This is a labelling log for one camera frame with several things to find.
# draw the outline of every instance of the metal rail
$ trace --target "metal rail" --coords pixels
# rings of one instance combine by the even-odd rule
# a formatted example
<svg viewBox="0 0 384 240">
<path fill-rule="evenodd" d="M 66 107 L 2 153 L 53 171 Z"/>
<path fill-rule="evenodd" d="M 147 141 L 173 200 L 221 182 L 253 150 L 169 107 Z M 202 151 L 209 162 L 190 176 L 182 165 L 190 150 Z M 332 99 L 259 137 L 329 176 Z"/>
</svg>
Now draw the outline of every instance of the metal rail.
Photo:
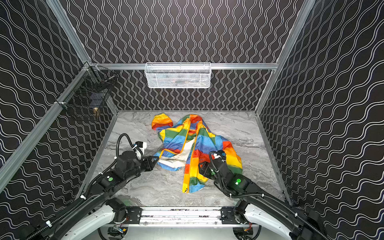
<svg viewBox="0 0 384 240">
<path fill-rule="evenodd" d="M 63 102 L 70 92 L 75 88 L 77 83 L 81 80 L 85 73 L 88 72 L 89 65 L 86 63 L 63 91 L 63 93 L 57 98 L 58 102 Z M 16 148 L 13 154 L 7 159 L 5 164 L 0 168 L 0 192 L 7 186 L 9 181 L 13 178 L 13 175 L 18 171 L 20 166 L 24 163 L 31 151 L 39 143 L 40 139 L 44 136 L 47 130 L 50 128 L 55 119 L 59 116 L 63 108 L 58 103 L 53 103 L 40 121 L 35 125 L 32 131 Z"/>
<path fill-rule="evenodd" d="M 72 26 L 71 21 L 69 20 L 63 6 L 59 0 L 46 0 L 48 6 L 51 8 L 53 14 L 57 18 L 60 26 L 64 30 L 65 34 L 68 37 L 69 42 L 72 44 L 74 50 L 77 53 L 79 59 L 83 62 L 91 62 L 91 58 L 85 50 L 83 44 L 80 41 L 79 36 L 75 32 L 74 27 Z"/>
<path fill-rule="evenodd" d="M 292 30 L 287 38 L 287 41 L 286 43 L 284 44 L 284 47 L 283 47 L 283 50 L 281 51 L 280 53 L 280 56 L 278 58 L 278 67 L 277 69 L 274 71 L 274 73 L 271 74 L 268 82 L 267 82 L 267 85 L 265 86 L 264 88 L 264 91 L 263 91 L 263 94 L 256 106 L 256 113 L 257 114 L 260 114 L 264 105 L 265 105 L 265 102 L 267 101 L 268 99 L 268 96 L 269 94 L 271 93 L 272 89 L 273 89 L 273 86 L 275 85 L 284 65 L 285 65 L 285 62 L 287 61 L 291 51 L 292 51 L 292 48 L 293 46 L 295 45 L 296 43 L 296 40 L 297 38 L 299 37 L 299 34 L 301 33 L 301 30 L 303 29 L 304 27 L 304 24 L 309 16 L 309 14 L 311 13 L 311 10 L 315 4 L 315 1 L 316 0 L 305 0 L 303 2 L 303 5 L 301 6 L 301 9 L 300 9 L 300 12 L 297 14 L 297 18 L 296 18 L 296 21 L 295 23 L 293 24 L 293 27 L 292 27 Z"/>
<path fill-rule="evenodd" d="M 248 227 L 248 224 L 222 224 L 221 207 L 141 207 L 138 224 L 123 227 Z"/>
<path fill-rule="evenodd" d="M 262 121 L 260 120 L 260 117 L 257 113 L 255 113 L 255 116 L 256 116 L 257 125 L 259 126 L 260 133 L 261 133 L 263 141 L 264 141 L 266 151 L 268 153 L 269 159 L 270 159 L 271 164 L 272 164 L 273 171 L 275 172 L 275 175 L 277 178 L 277 183 L 279 183 L 281 190 L 284 192 L 285 198 L 287 199 L 288 203 L 292 206 L 292 201 L 291 201 L 291 199 L 287 193 L 287 188 L 285 187 L 285 184 L 283 182 L 283 178 L 281 177 L 280 170 L 277 166 L 277 162 L 276 162 L 275 156 L 273 155 L 273 151 L 272 151 L 272 148 L 269 144 L 269 140 L 266 136 Z"/>
<path fill-rule="evenodd" d="M 144 70 L 145 63 L 91 63 L 91 66 L 101 66 L 110 70 Z M 255 70 L 277 69 L 277 63 L 211 63 L 212 70 Z"/>
<path fill-rule="evenodd" d="M 81 184 L 80 190 L 77 193 L 76 198 L 80 197 L 80 195 L 83 193 L 83 190 L 84 190 L 85 186 L 87 186 L 88 183 L 91 181 L 91 177 L 93 175 L 93 172 L 95 171 L 95 168 L 96 168 L 96 166 L 97 166 L 97 164 L 98 164 L 98 162 L 99 162 L 99 160 L 101 158 L 101 155 L 103 154 L 104 148 L 105 148 L 105 146 L 108 143 L 109 136 L 112 133 L 113 126 L 115 125 L 117 118 L 118 118 L 117 114 L 114 114 L 114 116 L 112 117 L 112 120 L 111 120 L 111 122 L 110 122 L 110 124 L 108 126 L 108 130 L 105 132 L 105 136 L 104 136 L 103 140 L 101 141 L 100 147 L 97 150 L 97 153 L 96 153 L 95 157 L 93 158 L 91 166 L 88 169 L 87 175 L 85 175 L 84 181 Z"/>
</svg>

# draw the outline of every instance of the wavy line wallpaper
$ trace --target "wavy line wallpaper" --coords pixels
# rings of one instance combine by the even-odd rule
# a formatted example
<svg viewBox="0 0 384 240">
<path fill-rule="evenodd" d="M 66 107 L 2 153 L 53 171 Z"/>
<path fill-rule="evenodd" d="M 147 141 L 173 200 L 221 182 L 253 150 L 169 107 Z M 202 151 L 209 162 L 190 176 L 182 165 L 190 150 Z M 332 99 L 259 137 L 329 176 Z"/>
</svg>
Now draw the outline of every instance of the wavy line wallpaper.
<svg viewBox="0 0 384 240">
<path fill-rule="evenodd" d="M 112 92 L 122 110 L 253 111 L 271 70 L 213 70 L 210 88 L 149 88 L 144 71 L 116 71 Z"/>
<path fill-rule="evenodd" d="M 44 0 L 0 1 L 0 166 L 82 63 Z"/>
<path fill-rule="evenodd" d="M 384 239 L 384 1 L 318 0 L 261 113 L 292 201 Z"/>
<path fill-rule="evenodd" d="M 71 203 L 103 140 L 112 114 L 78 122 L 63 111 L 0 193 L 0 240 L 38 224 Z"/>
<path fill-rule="evenodd" d="M 61 2 L 96 63 L 272 63 L 303 0 Z"/>
</svg>

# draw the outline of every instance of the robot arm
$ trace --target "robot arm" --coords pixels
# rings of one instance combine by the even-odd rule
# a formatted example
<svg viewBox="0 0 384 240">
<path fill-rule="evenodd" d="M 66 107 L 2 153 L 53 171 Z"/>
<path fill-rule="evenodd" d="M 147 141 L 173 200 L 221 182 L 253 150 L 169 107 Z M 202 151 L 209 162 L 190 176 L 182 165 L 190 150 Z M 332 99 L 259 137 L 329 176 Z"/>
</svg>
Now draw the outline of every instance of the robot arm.
<svg viewBox="0 0 384 240">
<path fill-rule="evenodd" d="M 139 153 L 125 151 L 119 155 L 119 142 L 123 136 L 128 138 L 132 149 Z M 126 206 L 119 199 L 110 198 L 128 182 L 139 177 L 142 172 L 152 171 L 159 160 L 154 156 L 144 157 L 140 148 L 143 149 L 142 142 L 136 142 L 134 146 L 127 134 L 120 135 L 116 144 L 117 157 L 107 169 L 90 182 L 85 193 L 48 221 L 35 227 L 32 225 L 21 227 L 20 239 L 82 239 L 111 221 L 123 222 L 127 216 Z M 100 204 L 105 205 L 84 218 Z"/>
<path fill-rule="evenodd" d="M 151 171 L 158 157 L 144 157 L 142 151 L 139 153 L 126 151 L 119 155 L 119 142 L 122 136 L 129 139 L 126 134 L 119 137 L 115 161 L 91 181 L 84 195 L 49 221 L 35 227 L 28 225 L 20 229 L 21 240 L 80 240 L 110 222 L 115 224 L 140 222 L 141 208 L 129 211 L 119 199 L 112 196 L 129 181 L 139 177 L 142 172 Z M 133 149 L 138 149 L 137 146 L 131 144 Z M 237 205 L 230 211 L 238 224 L 259 224 L 292 240 L 327 239 L 318 213 L 315 211 L 307 213 L 289 206 L 265 192 L 249 178 L 232 173 L 226 164 L 224 152 L 210 152 L 209 157 L 210 162 L 199 165 L 199 173 L 214 180 L 216 187 L 224 195 L 239 199 Z M 92 212 L 100 204 L 101 208 Z"/>
<path fill-rule="evenodd" d="M 212 151 L 209 157 L 209 163 L 199 165 L 199 173 L 214 180 L 216 187 L 227 197 L 240 200 L 234 208 L 238 223 L 260 224 L 287 239 L 328 239 L 317 212 L 311 210 L 307 213 L 292 207 L 261 189 L 251 179 L 232 173 L 223 151 Z"/>
</svg>

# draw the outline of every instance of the wire mesh basket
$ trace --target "wire mesh basket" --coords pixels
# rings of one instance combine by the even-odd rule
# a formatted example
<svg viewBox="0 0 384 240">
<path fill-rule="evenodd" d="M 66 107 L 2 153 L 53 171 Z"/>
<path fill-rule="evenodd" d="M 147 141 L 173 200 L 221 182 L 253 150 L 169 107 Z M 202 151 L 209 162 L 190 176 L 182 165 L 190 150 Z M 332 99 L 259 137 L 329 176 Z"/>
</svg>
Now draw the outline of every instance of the wire mesh basket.
<svg viewBox="0 0 384 240">
<path fill-rule="evenodd" d="M 61 104 L 67 116 L 76 121 L 99 120 L 117 77 L 116 72 L 104 67 L 89 68 Z"/>
<path fill-rule="evenodd" d="M 211 63 L 146 63 L 150 88 L 209 88 Z"/>
</svg>

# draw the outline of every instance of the gray marble surface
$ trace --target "gray marble surface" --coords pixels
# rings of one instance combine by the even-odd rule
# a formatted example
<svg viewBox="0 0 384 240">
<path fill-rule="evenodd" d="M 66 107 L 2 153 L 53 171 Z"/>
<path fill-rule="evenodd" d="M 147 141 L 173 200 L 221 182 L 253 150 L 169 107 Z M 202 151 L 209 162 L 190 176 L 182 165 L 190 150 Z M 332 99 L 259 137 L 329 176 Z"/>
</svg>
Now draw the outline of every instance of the gray marble surface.
<svg viewBox="0 0 384 240">
<path fill-rule="evenodd" d="M 145 155 L 162 148 L 162 142 L 151 122 L 156 114 L 151 112 L 119 112 L 118 119 L 109 137 L 108 144 L 96 166 L 93 176 L 105 169 L 115 156 L 116 140 L 127 133 L 132 142 L 144 141 L 148 147 Z M 280 187 L 268 158 L 262 136 L 253 112 L 164 112 L 177 123 L 188 114 L 200 115 L 212 133 L 222 135 L 232 142 L 236 153 L 242 158 L 243 175 L 252 179 L 270 194 L 282 199 Z M 130 147 L 126 138 L 120 143 L 120 153 Z M 156 166 L 152 172 L 144 172 L 132 180 L 116 195 L 126 203 L 139 206 L 233 206 L 237 200 L 223 195 L 208 180 L 205 187 L 194 193 L 182 193 L 184 169 L 171 172 Z"/>
</svg>

